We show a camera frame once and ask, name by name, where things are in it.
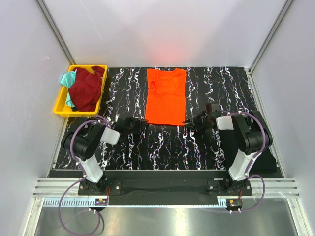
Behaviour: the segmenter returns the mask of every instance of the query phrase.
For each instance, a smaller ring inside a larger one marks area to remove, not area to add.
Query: folded orange cloth
[[[147,69],[146,117],[151,124],[184,125],[186,119],[186,71]]]

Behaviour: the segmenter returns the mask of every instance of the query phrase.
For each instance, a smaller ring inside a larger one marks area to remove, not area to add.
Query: yellow plastic basket
[[[76,67],[81,67],[87,69],[90,73],[94,73],[93,70],[91,69],[92,66],[95,65],[71,65],[68,69],[68,71],[72,71]],[[105,86],[105,81],[107,77],[107,65],[98,65],[102,68],[105,69],[104,75],[103,75],[103,83],[102,83],[102,92],[100,94],[100,98],[96,104],[96,109],[93,112],[73,112],[71,107],[67,106],[65,104],[65,100],[68,94],[68,89],[65,86],[62,86],[57,102],[55,104],[54,108],[54,113],[57,115],[60,115],[62,117],[92,117],[98,114],[98,111],[100,109],[100,102],[102,100],[103,92],[104,92],[104,86]]]

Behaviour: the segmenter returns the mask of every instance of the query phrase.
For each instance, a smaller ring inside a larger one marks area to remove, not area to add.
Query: wall
[[[19,235],[62,118],[52,113],[68,63],[33,0],[0,1],[0,235]]]
[[[249,67],[285,0],[45,0],[76,63]]]
[[[295,1],[254,71],[281,153],[315,232],[315,1]]]

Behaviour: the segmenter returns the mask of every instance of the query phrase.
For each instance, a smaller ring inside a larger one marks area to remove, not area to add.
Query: metal floor
[[[244,199],[244,208],[253,206],[253,199]],[[97,217],[90,212],[73,218],[84,208],[62,208],[63,221],[77,234],[91,232]],[[215,213],[221,209],[192,208],[107,208],[101,212],[105,229],[98,236],[297,236],[285,199],[264,199],[247,213]],[[69,235],[60,227],[56,207],[44,207],[36,236]]]

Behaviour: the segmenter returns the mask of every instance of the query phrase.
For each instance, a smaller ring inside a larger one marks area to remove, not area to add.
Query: teal cloth
[[[70,88],[75,81],[75,75],[76,75],[76,71],[69,71],[67,73],[65,73],[60,81],[60,83],[65,86],[67,89]],[[75,105],[72,103],[71,98],[70,98],[70,94],[68,92],[67,94],[67,99],[65,101],[65,104],[69,107],[75,107]]]

